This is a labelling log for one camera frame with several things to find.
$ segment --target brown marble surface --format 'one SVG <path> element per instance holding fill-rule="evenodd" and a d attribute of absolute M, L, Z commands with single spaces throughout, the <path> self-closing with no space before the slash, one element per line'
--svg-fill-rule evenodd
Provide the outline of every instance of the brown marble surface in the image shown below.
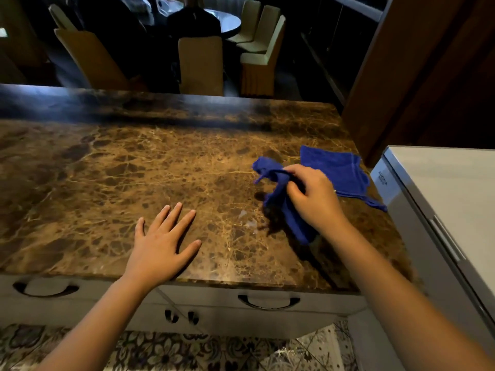
<path fill-rule="evenodd" d="M 330 104 L 0 85 L 0 273 L 118 278 L 135 221 L 181 201 L 197 209 L 184 245 L 203 246 L 178 282 L 355 292 L 330 248 L 263 214 L 273 184 L 251 164 L 296 163 L 301 145 L 357 152 Z M 341 203 L 411 277 L 390 217 Z"/>

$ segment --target kitchen island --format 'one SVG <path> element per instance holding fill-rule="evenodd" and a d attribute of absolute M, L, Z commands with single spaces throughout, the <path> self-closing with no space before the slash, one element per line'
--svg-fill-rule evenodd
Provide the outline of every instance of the kitchen island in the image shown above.
<path fill-rule="evenodd" d="M 183 245 L 202 247 L 131 329 L 296 336 L 362 310 L 328 245 L 300 247 L 278 214 L 263 213 L 274 185 L 254 185 L 251 164 L 297 163 L 301 145 L 357 153 L 331 104 L 0 85 L 0 296 L 11 307 L 0 322 L 76 323 L 123 274 L 137 219 L 179 201 L 197 210 Z M 369 195 L 379 198 L 373 185 Z M 412 279 L 388 214 L 341 204 Z M 285 326 L 314 323 L 266 328 L 282 313 Z M 239 314 L 249 325 L 218 323 Z"/>

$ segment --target round table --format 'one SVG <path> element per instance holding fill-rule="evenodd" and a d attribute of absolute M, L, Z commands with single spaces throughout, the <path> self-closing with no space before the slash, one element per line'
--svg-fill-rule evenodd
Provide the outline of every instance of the round table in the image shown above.
<path fill-rule="evenodd" d="M 158 0 L 158 11 L 140 15 L 139 20 L 145 26 L 165 26 L 167 23 L 167 17 L 184 7 L 184 4 L 176 0 Z M 222 38 L 228 39 L 233 37 L 241 29 L 241 20 L 226 12 L 220 12 L 212 9 L 205 9 L 210 14 L 214 15 L 219 21 L 222 29 Z"/>

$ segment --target floral tile pattern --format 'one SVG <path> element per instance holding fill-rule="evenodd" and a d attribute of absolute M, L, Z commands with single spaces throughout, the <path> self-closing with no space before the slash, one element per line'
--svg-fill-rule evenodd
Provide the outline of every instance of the floral tile pattern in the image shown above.
<path fill-rule="evenodd" d="M 0 328 L 0 370 L 32 371 L 68 333 Z M 124 332 L 105 371 L 358 371 L 347 321 L 298 339 Z"/>

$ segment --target crumpled blue cloth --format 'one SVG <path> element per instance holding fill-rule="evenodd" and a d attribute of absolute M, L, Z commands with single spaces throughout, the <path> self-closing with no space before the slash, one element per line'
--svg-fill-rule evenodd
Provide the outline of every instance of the crumpled blue cloth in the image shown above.
<path fill-rule="evenodd" d="M 301 164 L 319 169 L 332 181 L 337 195 L 347 198 L 363 200 L 370 207 L 387 211 L 387 207 L 380 202 L 369 198 L 366 189 L 370 182 L 366 173 L 359 166 L 361 157 L 348 152 L 329 152 L 318 148 L 302 146 L 300 149 Z M 301 245 L 314 241 L 318 232 L 307 224 L 299 215 L 294 204 L 289 199 L 286 186 L 294 181 L 301 192 L 305 192 L 304 185 L 293 174 L 285 171 L 283 166 L 273 159 L 261 156 L 252 165 L 260 174 L 255 184 L 263 178 L 276 182 L 273 193 L 267 194 L 263 205 L 280 207 L 287 225 Z"/>

